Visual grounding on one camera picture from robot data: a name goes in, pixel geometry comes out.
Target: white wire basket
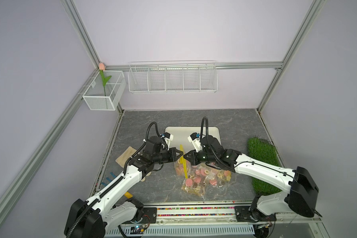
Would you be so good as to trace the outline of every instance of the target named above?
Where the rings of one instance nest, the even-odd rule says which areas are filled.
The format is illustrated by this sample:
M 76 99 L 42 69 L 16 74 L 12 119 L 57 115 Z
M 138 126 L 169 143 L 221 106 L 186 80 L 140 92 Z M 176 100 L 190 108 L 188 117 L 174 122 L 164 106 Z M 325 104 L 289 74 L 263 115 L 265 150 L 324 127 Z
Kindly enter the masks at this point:
M 103 74 L 105 77 L 111 75 L 105 88 L 103 88 L 102 77 L 98 72 L 83 94 L 83 99 L 90 110 L 114 111 L 126 88 L 126 80 L 123 71 L 103 70 Z
M 134 65 L 128 74 L 131 93 L 216 92 L 215 62 L 185 64 Z

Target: white wall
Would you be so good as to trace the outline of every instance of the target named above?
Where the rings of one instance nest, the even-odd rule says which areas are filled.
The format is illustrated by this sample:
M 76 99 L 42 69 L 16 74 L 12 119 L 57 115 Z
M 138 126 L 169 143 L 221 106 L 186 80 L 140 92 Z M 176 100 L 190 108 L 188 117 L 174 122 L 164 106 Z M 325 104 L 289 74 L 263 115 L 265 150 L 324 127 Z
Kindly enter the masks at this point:
M 281 61 L 312 0 L 75 0 L 100 60 Z
M 132 94 L 127 85 L 120 104 L 125 110 L 257 108 L 275 72 L 275 69 L 218 70 L 215 93 Z
M 281 61 L 312 0 L 76 0 L 107 65 L 131 61 Z M 139 94 L 127 110 L 257 108 L 273 69 L 219 70 L 215 94 Z M 204 100 L 207 104 L 196 104 Z
M 59 1 L 0 1 L 0 197 L 93 69 Z
M 93 69 L 60 1 L 0 1 L 0 197 Z M 81 105 L 0 238 L 63 237 L 71 204 L 89 195 L 116 118 Z
M 262 115 L 319 186 L 330 237 L 357 237 L 357 0 L 326 2 Z
M 83 102 L 0 229 L 0 238 L 65 237 L 73 202 L 94 185 L 117 113 Z

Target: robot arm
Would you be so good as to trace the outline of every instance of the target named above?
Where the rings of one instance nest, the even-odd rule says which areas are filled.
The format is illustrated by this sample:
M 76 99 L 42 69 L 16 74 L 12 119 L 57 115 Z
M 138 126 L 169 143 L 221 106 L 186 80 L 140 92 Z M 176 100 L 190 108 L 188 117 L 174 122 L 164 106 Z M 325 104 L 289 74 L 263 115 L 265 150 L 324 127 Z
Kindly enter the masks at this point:
M 281 168 L 252 159 L 239 151 L 224 149 L 216 138 L 208 135 L 208 128 L 206 136 L 202 137 L 202 132 L 193 133 L 188 140 L 195 149 L 184 158 L 192 165 L 205 163 L 213 167 L 209 164 L 212 163 L 217 169 L 246 174 L 281 189 L 279 193 L 255 197 L 249 211 L 244 211 L 239 221 L 257 222 L 277 212 L 296 212 L 304 217 L 314 217 L 319 188 L 306 169 Z
M 148 137 L 153 124 L 158 136 Z M 289 211 L 305 217 L 314 216 L 319 189 L 306 169 L 281 168 L 252 159 L 239 151 L 224 149 L 216 138 L 208 135 L 207 129 L 205 137 L 198 133 L 190 135 L 188 140 L 195 150 L 185 155 L 176 148 L 169 148 L 172 139 L 173 135 L 169 133 L 160 135 L 157 124 L 151 123 L 143 145 L 127 160 L 123 172 L 86 201 L 78 199 L 73 203 L 64 231 L 67 238 L 104 237 L 107 231 L 123 222 L 141 221 L 141 202 L 131 197 L 121 206 L 115 207 L 115 203 L 129 188 L 151 172 L 155 164 L 174 162 L 181 156 L 192 165 L 205 163 L 212 166 L 209 163 L 214 163 L 217 169 L 246 174 L 282 190 L 269 196 L 255 197 L 248 211 L 238 210 L 235 206 L 238 221 L 265 221 L 273 213 Z
M 139 222 L 142 218 L 143 204 L 131 197 L 121 206 L 115 203 L 133 185 L 141 181 L 154 168 L 155 164 L 170 163 L 178 160 L 183 152 L 175 147 L 169 148 L 173 135 L 164 133 L 148 138 L 151 123 L 143 145 L 143 153 L 134 153 L 125 163 L 125 168 L 106 187 L 88 198 L 85 202 L 78 199 L 71 206 L 64 234 L 67 238 L 104 237 L 105 233 L 126 221 Z

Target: green turf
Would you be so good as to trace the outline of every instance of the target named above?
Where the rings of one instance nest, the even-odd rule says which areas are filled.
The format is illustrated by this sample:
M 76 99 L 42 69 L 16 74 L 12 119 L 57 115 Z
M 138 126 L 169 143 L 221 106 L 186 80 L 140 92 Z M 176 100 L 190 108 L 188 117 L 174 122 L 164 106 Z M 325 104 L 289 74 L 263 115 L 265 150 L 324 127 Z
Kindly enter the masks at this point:
M 276 156 L 276 148 L 268 141 L 257 137 L 250 138 L 248 140 L 248 150 L 251 158 L 280 167 Z M 257 178 L 252 178 L 252 186 L 255 193 L 260 195 L 270 195 L 281 191 L 279 188 Z

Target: vent grille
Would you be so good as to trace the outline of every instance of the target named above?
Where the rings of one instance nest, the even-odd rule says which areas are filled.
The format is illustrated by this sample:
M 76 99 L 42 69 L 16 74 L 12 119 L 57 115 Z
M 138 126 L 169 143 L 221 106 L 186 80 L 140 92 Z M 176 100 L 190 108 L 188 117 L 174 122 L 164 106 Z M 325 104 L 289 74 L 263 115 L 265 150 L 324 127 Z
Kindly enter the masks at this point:
M 216 92 L 215 62 L 204 64 L 130 66 L 131 93 Z
M 124 233 L 130 235 L 130 226 L 122 227 Z M 143 236 L 209 236 L 209 235 L 253 235 L 252 225 L 202 225 L 202 226 L 150 226 Z M 116 228 L 109 231 L 105 237 L 121 237 Z

